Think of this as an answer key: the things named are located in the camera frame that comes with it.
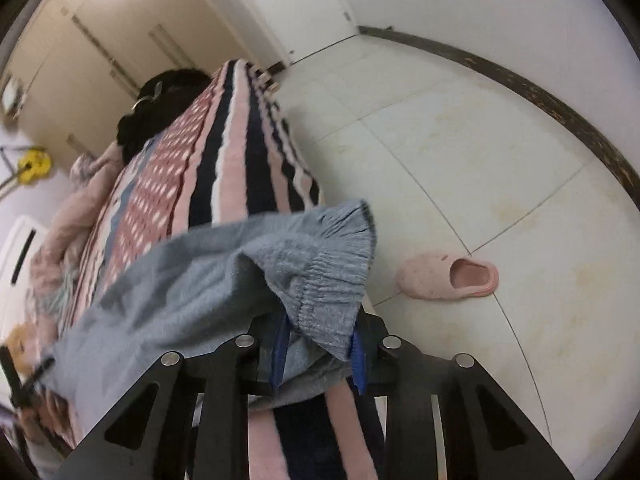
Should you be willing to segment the grey-blue pants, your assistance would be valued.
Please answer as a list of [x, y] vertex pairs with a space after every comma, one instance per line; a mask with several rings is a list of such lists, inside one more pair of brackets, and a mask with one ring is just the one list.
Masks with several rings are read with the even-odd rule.
[[367, 203], [199, 226], [135, 261], [51, 348], [43, 385], [88, 432], [164, 353], [215, 351], [282, 307], [292, 325], [283, 384], [255, 410], [305, 401], [350, 373], [376, 246]]

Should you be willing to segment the pink slipper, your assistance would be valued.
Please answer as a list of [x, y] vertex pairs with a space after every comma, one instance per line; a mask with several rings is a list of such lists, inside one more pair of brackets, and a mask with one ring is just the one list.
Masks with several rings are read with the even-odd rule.
[[401, 263], [396, 284], [413, 299], [454, 301], [491, 295], [499, 272], [492, 263], [467, 256], [421, 254]]

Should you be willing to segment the pink quilt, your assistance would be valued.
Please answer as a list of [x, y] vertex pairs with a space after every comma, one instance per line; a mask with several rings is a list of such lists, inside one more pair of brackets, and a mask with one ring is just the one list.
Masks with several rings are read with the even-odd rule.
[[74, 163], [76, 190], [54, 215], [29, 268], [29, 321], [46, 332], [62, 330], [82, 252], [122, 168], [122, 149], [116, 143], [96, 159], [82, 156]]

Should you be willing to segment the white air conditioner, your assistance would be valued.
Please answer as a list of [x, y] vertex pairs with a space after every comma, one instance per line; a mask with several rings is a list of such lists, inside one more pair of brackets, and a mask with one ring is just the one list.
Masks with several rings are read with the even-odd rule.
[[29, 289], [29, 266], [48, 230], [29, 216], [16, 219], [1, 248], [0, 330], [1, 340], [15, 325], [25, 321]]

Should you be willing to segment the striped dotted bed blanket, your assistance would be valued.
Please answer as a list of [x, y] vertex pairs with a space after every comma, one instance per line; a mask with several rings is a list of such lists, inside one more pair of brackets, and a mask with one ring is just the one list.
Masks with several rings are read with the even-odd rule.
[[[58, 341], [155, 245], [199, 226], [318, 207], [319, 185], [259, 70], [243, 60], [224, 63], [193, 103], [122, 168], [82, 252]], [[85, 437], [70, 404], [47, 390], [67, 404], [70, 435]], [[251, 396], [250, 404], [273, 398]], [[305, 401], [263, 410], [250, 405], [255, 479], [374, 479], [383, 444], [375, 404], [358, 398], [350, 373]]]

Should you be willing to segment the yellow ukulele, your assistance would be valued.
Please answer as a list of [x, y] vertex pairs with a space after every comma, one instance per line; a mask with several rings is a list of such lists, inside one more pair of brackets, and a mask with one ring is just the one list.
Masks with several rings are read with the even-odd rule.
[[1, 191], [14, 184], [29, 185], [45, 179], [53, 168], [51, 155], [38, 145], [2, 145], [1, 160], [9, 170], [9, 175], [1, 182]]

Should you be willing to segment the black clothes pile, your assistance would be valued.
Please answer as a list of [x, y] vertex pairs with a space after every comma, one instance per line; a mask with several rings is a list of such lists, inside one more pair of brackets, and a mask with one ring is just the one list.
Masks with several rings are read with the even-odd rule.
[[166, 130], [210, 85], [212, 77], [195, 68], [180, 68], [148, 80], [131, 112], [117, 125], [116, 141], [125, 165], [144, 144]]

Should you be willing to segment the beige wardrobe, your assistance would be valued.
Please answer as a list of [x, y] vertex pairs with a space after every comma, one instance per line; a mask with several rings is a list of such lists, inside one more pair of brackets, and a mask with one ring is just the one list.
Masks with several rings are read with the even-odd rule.
[[248, 56], [214, 0], [41, 0], [2, 67], [1, 135], [70, 168], [115, 140], [152, 77]]

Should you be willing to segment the white door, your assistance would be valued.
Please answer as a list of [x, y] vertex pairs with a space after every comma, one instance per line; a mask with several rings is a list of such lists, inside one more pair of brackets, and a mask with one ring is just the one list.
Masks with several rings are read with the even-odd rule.
[[213, 0], [250, 54], [289, 66], [356, 34], [343, 0]]

